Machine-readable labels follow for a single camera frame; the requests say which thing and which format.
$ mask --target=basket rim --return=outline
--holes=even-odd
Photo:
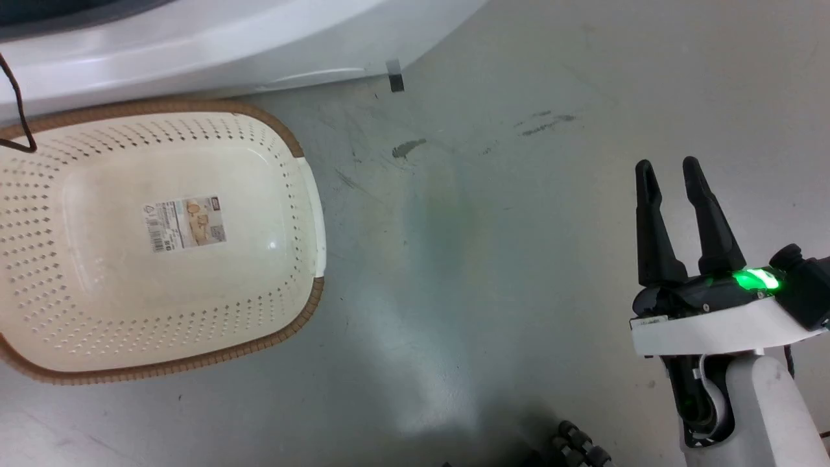
[[[235,101],[177,101],[152,100],[136,101],[125,104],[97,106],[78,111],[67,111],[54,116],[44,117],[29,122],[32,133],[53,130],[63,126],[78,125],[98,120],[108,120],[126,116],[140,116],[165,114],[176,112],[224,112],[242,114],[255,118],[271,127],[286,143],[291,154],[296,158],[305,157],[300,143],[281,121],[271,114],[255,106],[249,106]],[[20,124],[0,129],[0,138],[13,140],[24,136]],[[133,381],[151,376],[170,375],[181,371],[201,368],[222,361],[228,361],[239,356],[247,355],[274,346],[296,334],[314,314],[320,297],[323,294],[325,280],[323,277],[314,278],[308,301],[290,323],[279,331],[273,332],[252,341],[225,347],[216,351],[189,356],[162,363],[153,363],[141,366],[126,366],[108,370],[95,371],[56,371],[38,366],[26,357],[20,355],[0,332],[0,360],[33,380],[48,382],[54,385],[84,385],[116,381]]]

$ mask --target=black wire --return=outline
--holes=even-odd
[[[23,126],[23,133],[26,134],[26,139],[29,140],[29,147],[21,145],[20,143],[15,143],[14,141],[4,140],[3,138],[0,138],[0,146],[5,146],[7,148],[23,152],[35,152],[37,151],[37,143],[35,142],[35,137],[32,136],[32,131],[29,130],[29,124],[26,122],[26,116],[23,114],[23,97],[20,95],[20,86],[17,84],[17,80],[14,79],[12,69],[9,67],[8,63],[6,63],[6,59],[3,58],[2,53],[0,53],[0,68],[2,68],[3,73],[6,73],[8,81],[12,83],[14,96],[17,99],[17,113],[20,115],[20,123]]]
[[[795,361],[793,360],[793,349],[786,345],[784,346],[784,359],[787,361],[787,371],[793,378],[795,377]]]

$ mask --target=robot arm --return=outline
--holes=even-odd
[[[701,236],[701,275],[675,258],[651,164],[637,165],[637,251],[644,289],[634,300],[639,355],[666,367],[692,467],[828,466],[798,388],[775,359],[778,347],[817,336],[830,317],[830,268],[794,245],[770,261],[746,261],[697,160],[683,161]]]

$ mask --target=white plastic basket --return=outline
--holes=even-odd
[[[162,101],[32,131],[35,154],[0,148],[0,356],[19,370],[157,376],[269,347],[314,311],[320,198],[273,116]]]

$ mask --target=sticker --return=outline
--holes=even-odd
[[[669,320],[667,315],[661,315],[658,317],[642,317],[639,319],[632,319],[630,321],[631,329],[634,330],[635,327],[646,326],[648,324],[654,324],[656,322],[666,322]]]
[[[154,253],[225,241],[218,196],[181,198],[144,206],[144,225]]]

